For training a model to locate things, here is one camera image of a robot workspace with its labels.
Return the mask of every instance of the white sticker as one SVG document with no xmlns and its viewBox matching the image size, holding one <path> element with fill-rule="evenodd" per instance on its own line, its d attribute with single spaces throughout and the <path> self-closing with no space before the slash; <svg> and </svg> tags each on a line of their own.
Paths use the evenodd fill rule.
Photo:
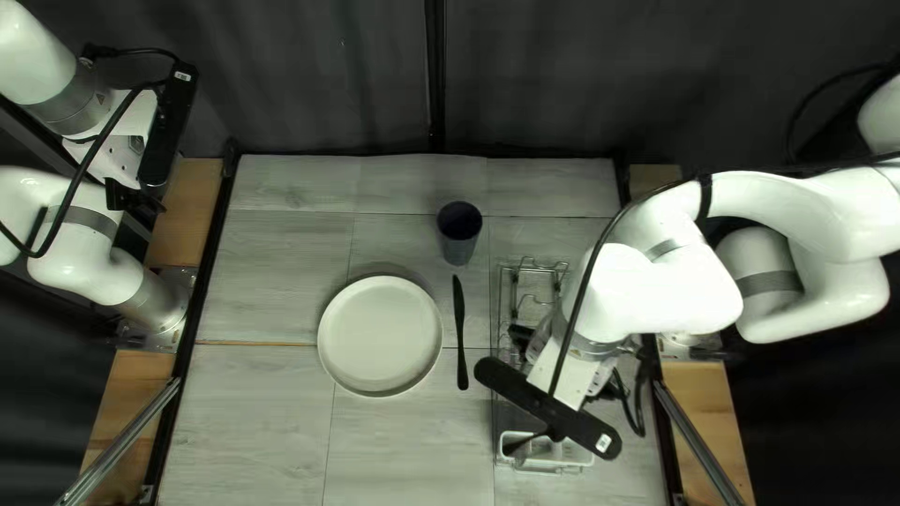
<svg viewBox="0 0 900 506">
<path fill-rule="evenodd" d="M 606 453 L 609 444 L 612 442 L 613 439 L 608 434 L 604 434 L 597 440 L 597 449 L 600 450 L 601 453 Z"/>
</svg>

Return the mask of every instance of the black knife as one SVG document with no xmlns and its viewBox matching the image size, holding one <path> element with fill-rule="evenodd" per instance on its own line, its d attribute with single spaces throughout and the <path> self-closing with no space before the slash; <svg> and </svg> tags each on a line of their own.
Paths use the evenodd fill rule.
<svg viewBox="0 0 900 506">
<path fill-rule="evenodd" d="M 460 390 L 469 388 L 469 373 L 465 368 L 465 348 L 463 346 L 463 323 L 465 321 L 465 298 L 463 297 L 463 285 L 459 278 L 453 275 L 453 312 L 456 317 L 456 386 Z"/>
</svg>

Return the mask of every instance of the gray tile surface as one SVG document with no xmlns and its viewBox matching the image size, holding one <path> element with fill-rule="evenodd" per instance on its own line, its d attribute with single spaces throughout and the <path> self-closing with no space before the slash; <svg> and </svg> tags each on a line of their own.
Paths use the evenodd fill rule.
<svg viewBox="0 0 900 506">
<path fill-rule="evenodd" d="M 360 158 L 246 155 L 230 209 L 352 212 Z"/>
<path fill-rule="evenodd" d="M 605 158 L 489 159 L 490 216 L 611 218 L 616 174 Z"/>
<path fill-rule="evenodd" d="M 487 237 L 480 238 L 469 264 L 454 267 L 441 255 L 434 216 L 357 214 L 350 254 L 350 279 L 389 273 L 416 281 L 432 294 L 441 311 L 444 346 L 455 347 L 452 279 L 456 274 L 465 295 L 465 346 L 487 348 L 490 345 L 488 246 Z"/>
<path fill-rule="evenodd" d="M 359 212 L 435 214 L 445 203 L 464 200 L 484 212 L 486 160 L 453 155 L 361 158 Z"/>
<path fill-rule="evenodd" d="M 629 388 L 634 385 L 635 367 L 636 361 L 631 357 L 619 361 L 619 371 Z M 593 402 L 587 411 L 618 430 L 622 437 L 622 453 L 611 461 L 598 458 L 594 466 L 578 475 L 521 474 L 498 466 L 494 470 L 497 506 L 657 506 L 666 503 L 649 387 L 645 385 L 643 389 L 645 438 L 638 438 L 628 426 L 620 402 Z"/>
<path fill-rule="evenodd" d="M 442 259 L 434 224 L 456 199 L 491 215 L 462 268 Z M 491 396 L 471 377 L 489 353 L 475 348 L 489 346 L 496 266 L 524 255 L 574 266 L 608 220 L 572 216 L 617 208 L 604 160 L 244 157 L 199 339 L 314 344 L 347 279 L 386 272 L 434 295 L 452 348 L 413 390 L 372 400 L 335 389 L 314 347 L 198 346 L 161 504 L 664 503 L 655 432 L 635 437 L 619 403 L 589 407 L 623 436 L 617 460 L 581 476 L 495 469 Z M 466 297 L 466 392 L 455 386 L 453 273 Z"/>
<path fill-rule="evenodd" d="M 229 211 L 198 339 L 314 343 L 347 281 L 352 214 Z"/>
<path fill-rule="evenodd" d="M 490 256 L 495 262 L 530 256 L 542 265 L 564 261 L 574 268 L 607 223 L 606 218 L 490 217 Z"/>
<path fill-rule="evenodd" d="M 467 350 L 471 367 L 487 350 Z M 327 506 L 493 504 L 489 391 L 456 388 L 456 350 L 395 398 L 338 388 L 328 448 Z"/>
<path fill-rule="evenodd" d="M 198 345 L 159 503 L 321 504 L 334 388 L 315 347 Z"/>
</svg>

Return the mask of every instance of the black curtain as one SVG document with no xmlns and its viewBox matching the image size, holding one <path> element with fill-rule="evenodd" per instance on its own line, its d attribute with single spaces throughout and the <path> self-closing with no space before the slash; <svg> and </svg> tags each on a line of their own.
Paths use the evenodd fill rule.
<svg viewBox="0 0 900 506">
<path fill-rule="evenodd" d="M 900 503 L 900 253 L 883 263 L 891 299 L 882 312 L 747 345 L 748 358 L 728 367 L 758 504 Z"/>
<path fill-rule="evenodd" d="M 187 156 L 218 155 L 229 134 L 263 151 L 426 150 L 430 1 L 22 0 L 74 51 L 86 41 L 160 46 L 194 63 Z M 445 4 L 456 152 L 779 162 L 804 93 L 900 49 L 890 0 Z M 798 140 L 857 86 L 824 96 Z"/>
<path fill-rule="evenodd" d="M 198 67 L 188 157 L 244 149 L 374 153 L 428 148 L 425 22 L 410 0 L 22 0 L 76 54 L 85 42 L 157 46 Z M 107 81 L 166 71 L 104 60 Z"/>
<path fill-rule="evenodd" d="M 115 354 L 102 322 L 0 270 L 0 504 L 47 506 L 78 478 Z"/>
</svg>

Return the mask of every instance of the robotic arm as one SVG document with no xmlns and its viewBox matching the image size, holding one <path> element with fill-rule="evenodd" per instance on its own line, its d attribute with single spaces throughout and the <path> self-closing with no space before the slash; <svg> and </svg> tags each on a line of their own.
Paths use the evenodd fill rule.
<svg viewBox="0 0 900 506">
<path fill-rule="evenodd" d="M 83 159 L 88 150 L 102 143 L 89 160 L 88 173 L 140 188 L 138 168 L 157 110 L 152 90 L 110 89 L 93 64 L 76 59 L 13 0 L 0 0 L 0 68 L 0 94 L 60 134 L 76 161 L 87 163 Z M 98 138 L 120 105 L 131 100 L 128 95 L 134 94 L 110 134 Z M 0 221 L 20 243 L 32 238 L 33 244 L 42 244 L 71 183 L 55 174 L 0 166 Z M 35 223 L 41 211 L 46 211 L 42 223 Z M 29 258 L 28 272 L 39 283 L 112 306 L 150 333 L 172 331 L 183 324 L 187 292 L 166 285 L 128 253 L 113 248 L 122 213 L 107 208 L 102 186 L 82 182 L 46 253 Z M 0 235 L 0 266 L 19 254 Z"/>
<path fill-rule="evenodd" d="M 888 285 L 879 257 L 900 249 L 898 182 L 900 169 L 892 167 L 809 179 L 715 174 L 709 216 L 768 227 L 738 230 L 717 252 L 694 223 L 698 182 L 641 203 L 622 217 L 613 242 L 599 253 L 554 396 L 577 411 L 630 334 L 706 334 L 737 322 L 745 339 L 774 342 L 880 311 Z M 583 276 L 589 257 L 574 279 Z M 577 291 L 570 283 L 563 293 L 528 376 L 544 391 Z"/>
</svg>

